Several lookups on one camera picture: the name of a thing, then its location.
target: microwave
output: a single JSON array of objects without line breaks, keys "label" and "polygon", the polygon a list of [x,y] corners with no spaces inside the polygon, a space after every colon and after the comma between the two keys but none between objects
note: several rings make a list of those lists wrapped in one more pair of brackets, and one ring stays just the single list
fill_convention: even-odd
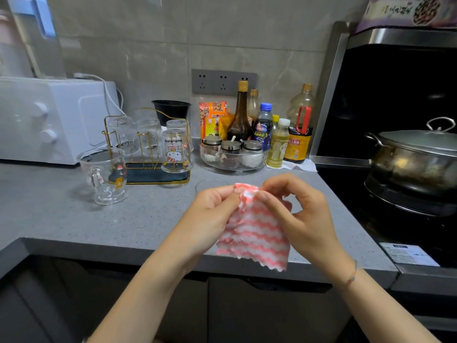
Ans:
[{"label": "microwave", "polygon": [[308,148],[317,167],[369,167],[378,149],[368,132],[427,130],[441,116],[457,121],[456,30],[381,27],[351,35],[353,28],[334,24],[324,59]]},{"label": "microwave", "polygon": [[[106,82],[111,97],[113,82]],[[106,145],[104,119],[118,115],[95,80],[0,77],[0,159],[75,165]]]}]

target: blue lid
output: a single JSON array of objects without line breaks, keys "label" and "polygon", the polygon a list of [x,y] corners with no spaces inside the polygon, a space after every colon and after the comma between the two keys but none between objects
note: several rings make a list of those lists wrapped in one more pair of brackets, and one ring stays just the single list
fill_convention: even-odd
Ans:
[{"label": "blue lid", "polygon": [[264,102],[262,102],[262,103],[260,104],[260,110],[261,110],[261,111],[271,111],[271,106],[272,106],[271,103],[264,103]]}]

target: red handle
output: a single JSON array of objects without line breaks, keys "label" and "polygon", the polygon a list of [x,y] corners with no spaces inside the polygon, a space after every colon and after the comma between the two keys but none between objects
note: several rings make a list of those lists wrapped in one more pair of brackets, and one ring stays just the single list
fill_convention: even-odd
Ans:
[{"label": "red handle", "polygon": [[[304,108],[305,108],[305,116],[303,118],[302,129],[300,130],[299,129],[300,126],[298,125],[298,122],[300,121],[300,115],[302,114],[302,109],[304,109]],[[298,132],[300,132],[301,134],[305,134],[308,131],[309,120],[311,118],[311,110],[312,110],[311,107],[305,107],[305,106],[301,106],[300,109],[298,110],[297,124],[295,126],[295,129]]]}]

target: cooktop label sticker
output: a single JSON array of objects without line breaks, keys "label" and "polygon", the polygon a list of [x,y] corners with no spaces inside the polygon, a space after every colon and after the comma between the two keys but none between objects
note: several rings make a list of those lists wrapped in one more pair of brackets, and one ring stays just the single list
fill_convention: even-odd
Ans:
[{"label": "cooktop label sticker", "polygon": [[434,267],[440,266],[419,246],[394,243],[380,243],[380,245],[395,263]]}]

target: white microwave oven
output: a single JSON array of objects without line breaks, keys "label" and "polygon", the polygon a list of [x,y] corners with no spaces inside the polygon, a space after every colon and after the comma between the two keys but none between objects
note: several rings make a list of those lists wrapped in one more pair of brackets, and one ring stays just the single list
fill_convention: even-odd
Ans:
[{"label": "white microwave oven", "polygon": [[[106,88],[118,103],[115,84]],[[104,89],[95,80],[0,77],[0,159],[75,165],[105,146],[104,118],[120,112]]]}]

